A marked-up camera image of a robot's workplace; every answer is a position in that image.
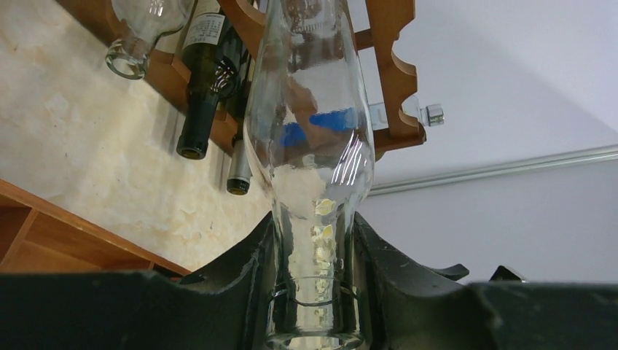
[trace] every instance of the beige wall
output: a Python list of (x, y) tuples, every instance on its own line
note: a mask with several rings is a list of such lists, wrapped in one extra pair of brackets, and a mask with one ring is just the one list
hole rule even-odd
[(189, 269), (269, 210), (225, 191), (230, 160), (174, 152), (183, 117), (52, 0), (0, 1), (0, 178)]

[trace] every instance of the white ceiling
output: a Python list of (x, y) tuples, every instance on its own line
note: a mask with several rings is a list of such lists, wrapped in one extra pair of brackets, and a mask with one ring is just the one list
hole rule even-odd
[[(368, 28), (364, 1), (348, 3)], [(447, 120), (388, 152), (376, 184), (618, 144), (618, 1), (417, 0), (400, 38), (417, 97)], [(369, 102), (382, 101), (372, 50), (361, 63)]]

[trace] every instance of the wine bottle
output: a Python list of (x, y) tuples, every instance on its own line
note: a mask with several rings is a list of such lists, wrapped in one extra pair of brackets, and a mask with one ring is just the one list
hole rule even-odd
[(206, 156), (216, 106), (236, 92), (245, 51), (217, 0), (197, 0), (181, 54), (191, 71), (189, 108), (176, 146), (182, 157), (199, 160)]
[(234, 153), (232, 154), (230, 172), (227, 176), (227, 191), (233, 195), (246, 195), (249, 191), (251, 180), (251, 169), (249, 168), (243, 140), (243, 123), (247, 100), (249, 99), (249, 89), (253, 80), (255, 62), (251, 59), (248, 59), (247, 62), (248, 64), (244, 65), (240, 70), (244, 73), (245, 77), (240, 84), (238, 92), (233, 98), (227, 100), (227, 112), (232, 115), (238, 124), (238, 130), (232, 139)]

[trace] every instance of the glass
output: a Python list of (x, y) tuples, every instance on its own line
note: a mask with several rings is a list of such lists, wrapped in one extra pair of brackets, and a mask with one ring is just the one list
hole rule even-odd
[(193, 0), (112, 0), (112, 7), (123, 34), (109, 45), (105, 62), (121, 77), (137, 80), (146, 75), (157, 40), (187, 23)]
[(352, 35), (345, 0), (268, 3), (244, 139), (277, 228), (266, 329), (273, 349), (354, 349), (364, 341), (351, 228), (375, 153)]

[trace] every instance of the bottle neck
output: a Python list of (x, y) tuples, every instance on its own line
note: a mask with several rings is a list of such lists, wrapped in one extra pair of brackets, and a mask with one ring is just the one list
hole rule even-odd
[(330, 186), (324, 180), (323, 173), (330, 171), (307, 164), (274, 169), (271, 184), (280, 269), (290, 280), (343, 277), (344, 242), (351, 233), (357, 202), (348, 193), (352, 186)]
[(187, 99), (187, 103), (189, 104), (189, 110), (197, 108), (198, 106), (202, 106), (204, 104), (209, 106), (214, 106), (216, 110), (216, 105), (219, 103), (220, 97), (212, 90), (206, 91), (190, 91)]
[(146, 76), (150, 65), (150, 52), (154, 43), (146, 42), (132, 33), (124, 35), (109, 46), (105, 61), (116, 74), (137, 80)]
[(199, 160), (206, 156), (218, 101), (214, 94), (189, 94), (187, 117), (176, 145), (182, 157)]
[[(293, 193), (302, 197), (298, 189)], [(314, 215), (299, 217), (288, 205), (294, 204), (276, 198), (273, 206), (278, 280), (267, 344), (273, 349), (356, 349), (363, 336), (352, 277), (352, 214), (321, 201), (311, 208)]]

